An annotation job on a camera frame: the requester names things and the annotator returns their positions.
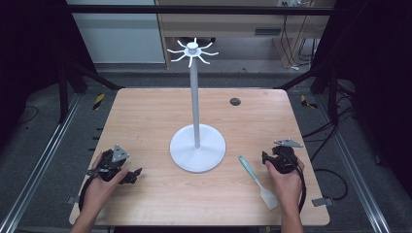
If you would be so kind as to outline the black metal frame stand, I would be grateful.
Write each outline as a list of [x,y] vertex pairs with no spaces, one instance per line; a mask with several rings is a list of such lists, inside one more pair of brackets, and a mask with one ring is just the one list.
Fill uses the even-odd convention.
[[84,81],[84,77],[91,78],[92,80],[112,90],[121,89],[120,85],[117,85],[104,79],[103,77],[99,76],[96,72],[91,71],[90,69],[87,69],[86,67],[76,62],[63,63],[58,70],[58,88],[60,104],[59,122],[63,122],[69,115],[67,84],[70,84],[76,93],[85,93],[87,90],[87,84]]
[[336,107],[337,78],[334,70],[334,62],[326,61],[320,65],[312,66],[309,71],[303,73],[297,78],[278,86],[278,89],[289,90],[293,86],[314,78],[310,90],[314,94],[323,93],[328,88],[327,98],[327,115],[333,124],[338,122],[338,113]]

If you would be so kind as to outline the white hook rack stand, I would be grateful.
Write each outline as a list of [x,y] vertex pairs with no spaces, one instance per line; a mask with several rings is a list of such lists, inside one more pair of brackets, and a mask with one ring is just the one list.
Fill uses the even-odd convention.
[[189,60],[192,124],[184,126],[174,134],[169,145],[170,155],[181,169],[191,173],[205,173],[223,161],[226,143],[218,129],[200,122],[197,61],[208,64],[203,55],[214,56],[218,53],[206,51],[213,45],[212,42],[201,47],[196,38],[185,45],[182,42],[178,44],[182,47],[181,50],[168,51],[181,54],[179,58],[172,59],[172,62],[184,58]]

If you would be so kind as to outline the white cabinet panel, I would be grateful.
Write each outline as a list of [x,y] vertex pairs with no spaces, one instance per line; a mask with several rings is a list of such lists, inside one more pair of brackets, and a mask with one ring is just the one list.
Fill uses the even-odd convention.
[[164,63],[156,14],[74,13],[94,63]]

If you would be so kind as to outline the teal handled white spatula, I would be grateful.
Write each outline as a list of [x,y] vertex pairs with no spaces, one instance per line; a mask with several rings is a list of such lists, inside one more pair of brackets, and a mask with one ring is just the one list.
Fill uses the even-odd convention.
[[278,201],[277,201],[275,195],[269,189],[265,188],[260,183],[260,181],[258,180],[258,176],[256,175],[253,168],[251,167],[251,165],[248,163],[247,159],[244,156],[239,155],[238,159],[239,159],[240,163],[242,164],[242,166],[245,168],[245,170],[249,173],[249,175],[252,177],[252,179],[256,182],[257,186],[259,187],[259,189],[260,189],[260,198],[265,203],[267,208],[269,210],[276,209],[278,207]]

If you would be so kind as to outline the aluminium floor rail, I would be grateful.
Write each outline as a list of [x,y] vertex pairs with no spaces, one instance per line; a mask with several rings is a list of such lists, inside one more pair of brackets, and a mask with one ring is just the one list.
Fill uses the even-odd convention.
[[[347,98],[339,97],[331,104],[323,96],[316,97],[316,100],[320,104],[321,112],[326,119],[331,119],[331,113],[329,110],[332,107],[337,108],[337,113],[341,114],[347,108],[351,109],[352,105]],[[346,144],[342,133],[341,127],[337,126],[335,132],[332,134],[332,141],[335,144],[339,157],[343,163],[346,173],[349,177],[350,183],[357,194],[357,197],[361,203],[361,206],[366,214],[366,217],[375,233],[392,233],[392,230],[387,223],[378,203],[373,196],[369,185],[366,182],[365,177],[361,173],[361,169],[356,164],[352,153]]]
[[83,98],[82,94],[75,94],[69,105],[67,116],[56,126],[51,138],[49,139],[43,153],[37,161],[30,176],[26,180],[24,187],[17,197],[12,208],[0,223],[0,233],[14,233],[18,223],[21,220],[27,206],[29,205],[39,183],[44,177],[55,152],[64,137],[72,119],[78,110],[79,104]]

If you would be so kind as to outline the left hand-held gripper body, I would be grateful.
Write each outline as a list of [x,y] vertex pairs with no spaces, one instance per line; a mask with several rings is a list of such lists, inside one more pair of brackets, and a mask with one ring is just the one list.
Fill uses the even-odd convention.
[[128,157],[128,152],[119,145],[115,145],[113,149],[103,151],[97,165],[89,169],[86,174],[91,177],[100,176],[108,182],[121,170],[121,166]]

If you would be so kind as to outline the person's right hand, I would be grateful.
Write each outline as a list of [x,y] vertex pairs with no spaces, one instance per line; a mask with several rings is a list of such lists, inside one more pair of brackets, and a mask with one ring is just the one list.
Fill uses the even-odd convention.
[[280,201],[282,212],[299,214],[302,184],[298,172],[281,174],[269,161],[265,162],[265,166],[274,182],[275,194]]

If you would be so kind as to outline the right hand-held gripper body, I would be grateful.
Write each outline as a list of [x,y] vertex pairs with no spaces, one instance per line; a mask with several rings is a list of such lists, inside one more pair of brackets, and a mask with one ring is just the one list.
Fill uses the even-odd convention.
[[295,171],[299,165],[294,148],[302,148],[302,145],[291,140],[275,140],[275,147],[272,149],[272,155],[267,160],[281,174],[288,174]]

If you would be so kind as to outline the person's left hand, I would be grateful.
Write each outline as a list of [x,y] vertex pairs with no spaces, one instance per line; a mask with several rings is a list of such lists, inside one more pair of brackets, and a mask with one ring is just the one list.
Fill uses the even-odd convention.
[[108,182],[100,177],[94,178],[86,190],[81,213],[98,215],[127,173],[127,169],[122,169]]

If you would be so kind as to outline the black curtain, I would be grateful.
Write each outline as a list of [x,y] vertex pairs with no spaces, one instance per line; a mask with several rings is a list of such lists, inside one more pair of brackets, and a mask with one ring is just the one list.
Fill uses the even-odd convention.
[[412,0],[336,0],[315,65],[356,87],[382,159],[412,195]]
[[0,148],[11,138],[26,100],[57,83],[58,53],[46,31],[67,57],[89,71],[95,67],[66,0],[0,0]]

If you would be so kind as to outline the black horizontal frame bar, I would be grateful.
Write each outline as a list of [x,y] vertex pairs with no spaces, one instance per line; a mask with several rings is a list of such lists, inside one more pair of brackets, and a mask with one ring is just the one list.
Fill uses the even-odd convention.
[[243,6],[68,5],[67,9],[72,13],[85,14],[332,16],[339,13],[335,8]]

